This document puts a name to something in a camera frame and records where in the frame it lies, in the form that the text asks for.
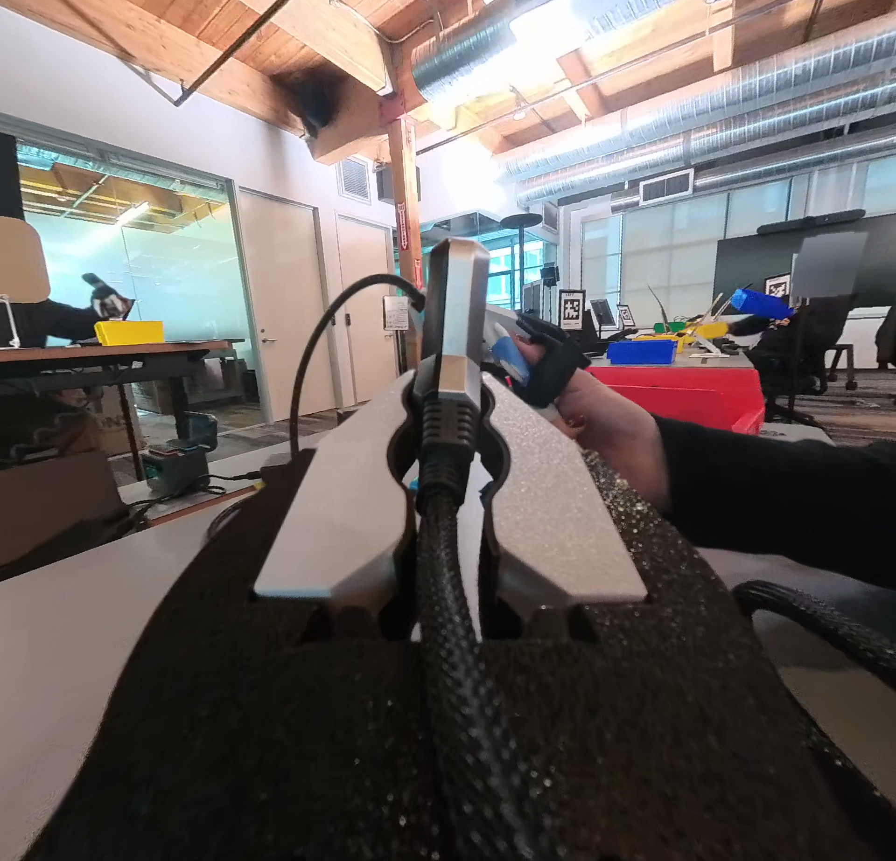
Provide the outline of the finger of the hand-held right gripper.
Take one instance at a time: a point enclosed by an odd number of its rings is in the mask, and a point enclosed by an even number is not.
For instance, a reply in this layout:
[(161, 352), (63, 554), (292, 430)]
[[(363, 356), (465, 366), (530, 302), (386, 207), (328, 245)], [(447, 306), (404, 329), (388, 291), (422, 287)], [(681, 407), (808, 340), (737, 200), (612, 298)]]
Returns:
[(527, 387), (531, 368), (517, 339), (527, 338), (517, 315), (507, 308), (487, 305), (483, 329), (483, 363), (500, 368), (513, 382)]

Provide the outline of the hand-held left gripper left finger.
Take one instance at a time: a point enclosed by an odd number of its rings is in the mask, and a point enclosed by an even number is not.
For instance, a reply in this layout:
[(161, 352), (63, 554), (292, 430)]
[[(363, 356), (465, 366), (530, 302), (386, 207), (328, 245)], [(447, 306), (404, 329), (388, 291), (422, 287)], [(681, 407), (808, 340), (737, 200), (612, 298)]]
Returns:
[(401, 559), (416, 535), (405, 483), (417, 465), (414, 377), (398, 377), (319, 442), (254, 583), (258, 598), (372, 617), (398, 598)]

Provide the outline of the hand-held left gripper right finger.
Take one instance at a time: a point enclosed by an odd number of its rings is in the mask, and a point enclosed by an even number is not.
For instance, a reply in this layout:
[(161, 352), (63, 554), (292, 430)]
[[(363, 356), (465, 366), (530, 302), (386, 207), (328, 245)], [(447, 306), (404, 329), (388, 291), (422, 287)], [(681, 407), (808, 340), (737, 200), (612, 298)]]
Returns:
[(648, 591), (578, 446), (483, 374), (479, 615), (641, 604)]

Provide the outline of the grey black hdmi hub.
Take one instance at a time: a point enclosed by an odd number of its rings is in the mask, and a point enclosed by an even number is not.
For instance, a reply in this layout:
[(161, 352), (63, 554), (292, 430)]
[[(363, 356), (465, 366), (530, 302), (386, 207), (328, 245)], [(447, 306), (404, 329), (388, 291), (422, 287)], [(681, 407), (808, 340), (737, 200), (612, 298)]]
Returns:
[(463, 356), (480, 362), (484, 345), (489, 252), (477, 241), (448, 238), (430, 254), (421, 358)]

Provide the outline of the person's right forearm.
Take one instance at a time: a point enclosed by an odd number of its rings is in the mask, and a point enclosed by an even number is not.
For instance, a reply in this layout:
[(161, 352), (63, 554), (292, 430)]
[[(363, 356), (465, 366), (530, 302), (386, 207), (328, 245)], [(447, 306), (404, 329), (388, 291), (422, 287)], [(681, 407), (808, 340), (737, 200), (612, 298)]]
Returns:
[(656, 418), (668, 519), (698, 547), (895, 588), (895, 444), (787, 442)]

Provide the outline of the blue plastic bin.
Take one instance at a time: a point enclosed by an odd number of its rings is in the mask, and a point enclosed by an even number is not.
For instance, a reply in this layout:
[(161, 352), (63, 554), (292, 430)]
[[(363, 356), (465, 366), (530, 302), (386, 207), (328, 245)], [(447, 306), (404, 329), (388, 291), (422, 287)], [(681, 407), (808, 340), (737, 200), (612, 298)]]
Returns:
[(781, 297), (756, 292), (748, 288), (735, 290), (730, 298), (731, 306), (739, 313), (781, 321), (791, 318), (795, 309)]
[(614, 366), (671, 366), (678, 356), (677, 336), (637, 336), (611, 342), (606, 359)]

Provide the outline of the black disc floor lamp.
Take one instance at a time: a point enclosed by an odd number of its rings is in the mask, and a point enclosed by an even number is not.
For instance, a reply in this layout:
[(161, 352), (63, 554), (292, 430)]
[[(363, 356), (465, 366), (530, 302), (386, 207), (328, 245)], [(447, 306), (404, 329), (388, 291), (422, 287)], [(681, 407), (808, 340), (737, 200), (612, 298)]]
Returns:
[(524, 303), (524, 286), (525, 286), (525, 235), (526, 230), (539, 226), (543, 223), (543, 218), (540, 215), (532, 214), (529, 212), (509, 215), (505, 218), (502, 218), (500, 221), (500, 225), (503, 229), (514, 229), (517, 233), (517, 277), (516, 277), (516, 289), (517, 289), (517, 300), (515, 309), (521, 314), (525, 312), (526, 307)]

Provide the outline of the red plastic bin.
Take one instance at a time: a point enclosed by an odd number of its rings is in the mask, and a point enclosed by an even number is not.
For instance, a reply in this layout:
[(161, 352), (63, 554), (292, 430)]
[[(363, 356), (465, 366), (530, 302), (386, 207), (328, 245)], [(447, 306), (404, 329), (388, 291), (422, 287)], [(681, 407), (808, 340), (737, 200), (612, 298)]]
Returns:
[(750, 367), (591, 366), (588, 372), (647, 412), (714, 430), (758, 435), (765, 422), (759, 377)]

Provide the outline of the white door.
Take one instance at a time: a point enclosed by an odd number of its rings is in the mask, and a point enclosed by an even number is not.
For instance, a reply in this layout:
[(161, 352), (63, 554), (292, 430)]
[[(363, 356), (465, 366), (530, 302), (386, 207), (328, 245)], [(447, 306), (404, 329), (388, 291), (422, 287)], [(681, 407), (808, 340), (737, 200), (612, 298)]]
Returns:
[[(385, 228), (339, 216), (337, 234), (344, 287), (367, 275), (392, 271), (387, 245), (391, 234)], [(355, 404), (370, 401), (397, 377), (395, 339), (384, 329), (383, 299), (393, 293), (391, 286), (375, 285), (343, 307)]]
[(325, 307), (316, 211), (246, 187), (238, 188), (237, 206), (263, 411), (268, 421), (282, 421)]

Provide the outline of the dark battery charger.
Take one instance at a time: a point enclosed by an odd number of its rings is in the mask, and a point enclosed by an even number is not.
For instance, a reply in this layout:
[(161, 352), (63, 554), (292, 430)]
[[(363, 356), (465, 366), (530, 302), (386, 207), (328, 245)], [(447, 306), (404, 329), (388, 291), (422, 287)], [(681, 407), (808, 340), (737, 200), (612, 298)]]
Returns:
[(200, 413), (186, 415), (185, 437), (151, 444), (140, 463), (151, 497), (174, 499), (210, 485), (208, 455), (218, 446), (218, 419)]

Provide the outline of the large black screen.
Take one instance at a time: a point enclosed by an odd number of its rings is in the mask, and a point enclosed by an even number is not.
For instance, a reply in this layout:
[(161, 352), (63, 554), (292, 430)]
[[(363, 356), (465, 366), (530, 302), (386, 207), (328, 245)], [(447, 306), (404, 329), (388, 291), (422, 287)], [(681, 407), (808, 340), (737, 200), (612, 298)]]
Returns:
[(846, 268), (849, 287), (823, 297), (853, 296), (853, 307), (889, 307), (895, 293), (895, 215), (808, 229), (785, 229), (717, 243), (713, 293), (730, 296), (736, 289), (761, 292), (767, 279), (791, 273), (805, 243)]

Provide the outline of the cardboard box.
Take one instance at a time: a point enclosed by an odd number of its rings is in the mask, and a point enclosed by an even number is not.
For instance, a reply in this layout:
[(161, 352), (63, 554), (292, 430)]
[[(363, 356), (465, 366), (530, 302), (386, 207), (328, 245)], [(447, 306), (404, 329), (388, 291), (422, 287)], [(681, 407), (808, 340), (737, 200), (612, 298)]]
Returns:
[(132, 438), (138, 451), (146, 448), (130, 385), (62, 389), (50, 392), (49, 397), (89, 413), (107, 457), (131, 452)]

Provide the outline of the brown desk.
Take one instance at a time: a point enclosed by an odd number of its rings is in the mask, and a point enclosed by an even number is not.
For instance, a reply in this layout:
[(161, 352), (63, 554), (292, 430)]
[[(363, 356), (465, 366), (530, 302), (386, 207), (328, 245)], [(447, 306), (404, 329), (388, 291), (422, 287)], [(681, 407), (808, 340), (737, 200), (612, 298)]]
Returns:
[(1, 350), (1, 396), (41, 396), (67, 389), (111, 386), (118, 389), (137, 480), (144, 479), (126, 385), (168, 384), (176, 434), (188, 434), (186, 379), (203, 370), (207, 358), (234, 352), (234, 340), (195, 340), (103, 346), (68, 345)]

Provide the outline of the wall vent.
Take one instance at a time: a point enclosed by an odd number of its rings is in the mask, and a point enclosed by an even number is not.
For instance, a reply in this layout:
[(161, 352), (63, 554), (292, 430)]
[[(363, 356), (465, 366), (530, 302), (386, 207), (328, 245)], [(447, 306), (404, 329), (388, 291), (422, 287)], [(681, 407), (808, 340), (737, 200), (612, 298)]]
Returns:
[(368, 162), (350, 157), (339, 161), (335, 167), (339, 194), (355, 202), (369, 205), (372, 199)]

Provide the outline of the silver ceiling duct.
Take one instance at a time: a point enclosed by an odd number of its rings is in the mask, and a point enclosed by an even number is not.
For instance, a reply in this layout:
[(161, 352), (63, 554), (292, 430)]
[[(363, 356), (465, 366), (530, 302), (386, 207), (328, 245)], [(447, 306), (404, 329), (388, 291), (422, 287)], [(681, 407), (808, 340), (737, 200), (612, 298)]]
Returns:
[(508, 153), (447, 142), (421, 156), (424, 185), (484, 181), (529, 206), (686, 169), (893, 110), (894, 55), (890, 12)]

